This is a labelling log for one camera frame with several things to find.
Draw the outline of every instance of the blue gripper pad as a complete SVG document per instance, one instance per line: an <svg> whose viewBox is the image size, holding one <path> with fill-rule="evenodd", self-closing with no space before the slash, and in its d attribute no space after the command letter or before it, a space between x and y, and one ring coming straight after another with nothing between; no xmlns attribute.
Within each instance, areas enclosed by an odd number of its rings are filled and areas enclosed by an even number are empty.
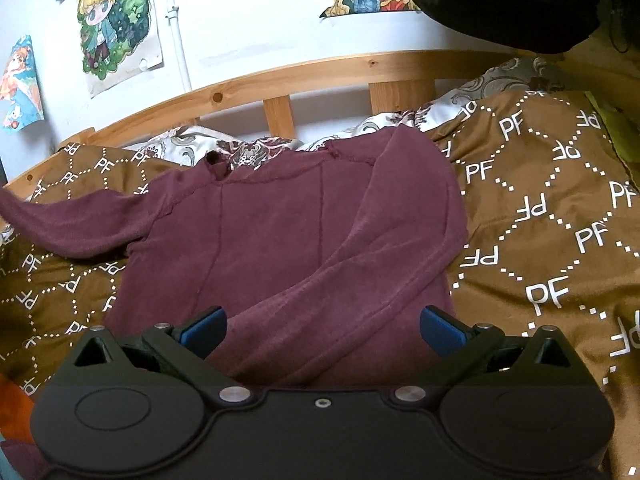
<svg viewBox="0 0 640 480"><path fill-rule="evenodd" d="M219 308L183 330L178 343L204 359L222 343L225 336L226 314Z"/></svg>
<svg viewBox="0 0 640 480"><path fill-rule="evenodd" d="M420 335L440 357L447 357L462 348L467 334L429 308L420 314Z"/></svg>

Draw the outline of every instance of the silver bolt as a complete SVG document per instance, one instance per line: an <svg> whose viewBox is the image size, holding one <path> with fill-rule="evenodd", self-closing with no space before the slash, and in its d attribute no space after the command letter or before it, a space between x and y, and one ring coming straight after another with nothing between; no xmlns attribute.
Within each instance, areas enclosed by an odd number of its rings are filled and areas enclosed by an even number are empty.
<svg viewBox="0 0 640 480"><path fill-rule="evenodd" d="M331 400L329 399L318 399L316 400L317 408L328 408L331 405Z"/></svg>
<svg viewBox="0 0 640 480"><path fill-rule="evenodd" d="M397 399L404 402L418 402L427 396L427 392L420 386L403 386L402 388L398 388L394 395Z"/></svg>
<svg viewBox="0 0 640 480"><path fill-rule="evenodd" d="M220 390L219 395L225 402L245 402L251 397L251 391L244 386L228 386Z"/></svg>

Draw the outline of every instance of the folded sleeve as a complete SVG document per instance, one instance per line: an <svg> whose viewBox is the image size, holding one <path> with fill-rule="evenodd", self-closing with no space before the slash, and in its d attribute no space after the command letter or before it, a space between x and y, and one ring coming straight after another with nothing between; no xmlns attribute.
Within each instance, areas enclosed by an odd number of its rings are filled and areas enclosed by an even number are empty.
<svg viewBox="0 0 640 480"><path fill-rule="evenodd" d="M44 250L66 258L90 258L142 238L167 202L164 186L124 195L102 189L51 204L22 202L0 188L0 216Z"/></svg>

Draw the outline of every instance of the blue flower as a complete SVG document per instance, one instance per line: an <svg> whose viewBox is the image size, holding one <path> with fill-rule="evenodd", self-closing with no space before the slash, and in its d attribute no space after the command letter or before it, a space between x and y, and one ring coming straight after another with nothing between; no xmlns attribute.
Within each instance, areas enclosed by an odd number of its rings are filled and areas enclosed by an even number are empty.
<svg viewBox="0 0 640 480"><path fill-rule="evenodd" d="M356 12L377 12L380 10L380 0L353 0Z"/></svg>

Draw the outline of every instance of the white wall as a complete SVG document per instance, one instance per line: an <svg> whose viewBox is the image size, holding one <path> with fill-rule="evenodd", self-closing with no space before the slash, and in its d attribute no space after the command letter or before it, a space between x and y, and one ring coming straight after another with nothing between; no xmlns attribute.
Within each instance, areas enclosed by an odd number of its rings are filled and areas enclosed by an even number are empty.
<svg viewBox="0 0 640 480"><path fill-rule="evenodd" d="M46 121L0 134L9 179L79 130L101 128L182 92L165 0L155 0L164 64L90 99L81 63L78 0L0 0L0 64L15 41L31 34ZM320 20L332 0L176 0L194 88L284 64L387 50L461 48L504 50L433 22L418 12L380 12ZM353 125L369 113L363 89L294 101L303 137ZM323 113L332 120L323 121ZM266 122L258 107L214 118L231 134L258 136Z"/></svg>

